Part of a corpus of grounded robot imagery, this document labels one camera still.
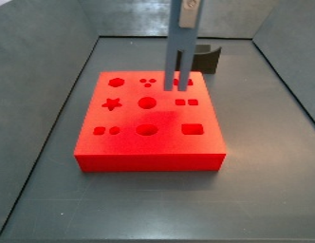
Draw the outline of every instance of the small hole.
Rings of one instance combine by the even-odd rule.
[[[113,128],[109,130],[109,133],[112,135],[116,135],[121,132],[121,128],[118,126],[113,126]]]
[[[144,109],[152,109],[157,105],[157,100],[152,97],[144,97],[139,101],[139,106]]]
[[[124,83],[125,83],[125,80],[124,79],[120,79],[120,78],[116,78],[113,80],[109,80],[109,85],[113,86],[113,87],[122,86]]]
[[[159,128],[152,124],[139,125],[136,128],[136,133],[143,136],[152,136],[159,132]]]
[[[106,127],[104,127],[104,126],[97,126],[97,127],[94,127],[94,129],[93,129],[93,134],[94,134],[94,135],[104,135],[104,134],[105,134],[105,131],[106,131]]]
[[[189,104],[189,105],[199,105],[199,100],[196,100],[196,99],[189,99],[189,100],[188,100],[188,104]]]
[[[183,133],[185,135],[203,135],[204,126],[197,123],[183,124]]]
[[[184,99],[176,99],[176,105],[185,105]]]

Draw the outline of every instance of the gray floor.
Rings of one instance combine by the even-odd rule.
[[[165,39],[102,39],[0,239],[314,239],[315,125],[251,41],[207,85],[228,157],[219,173],[84,174],[73,158],[98,74],[164,69]]]

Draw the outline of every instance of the gray surface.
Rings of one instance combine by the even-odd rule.
[[[101,71],[161,70],[161,39],[104,39],[0,239],[314,239],[315,127],[251,41],[207,76],[228,157],[219,173],[84,174],[73,158]]]
[[[0,230],[97,38],[76,0],[0,7]]]
[[[254,38],[279,0],[207,0],[200,36]],[[167,36],[169,0],[81,0],[102,36]]]
[[[255,43],[315,120],[315,0],[286,0]]]

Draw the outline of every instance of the rectangular hole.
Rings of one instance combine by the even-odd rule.
[[[204,126],[199,123],[183,124],[183,133],[185,135],[203,135]]]

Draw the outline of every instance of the star-shaped hole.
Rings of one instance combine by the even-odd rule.
[[[117,99],[108,99],[106,103],[102,105],[102,107],[108,107],[109,111],[112,111],[116,107],[121,107],[122,104],[120,103],[120,98]]]

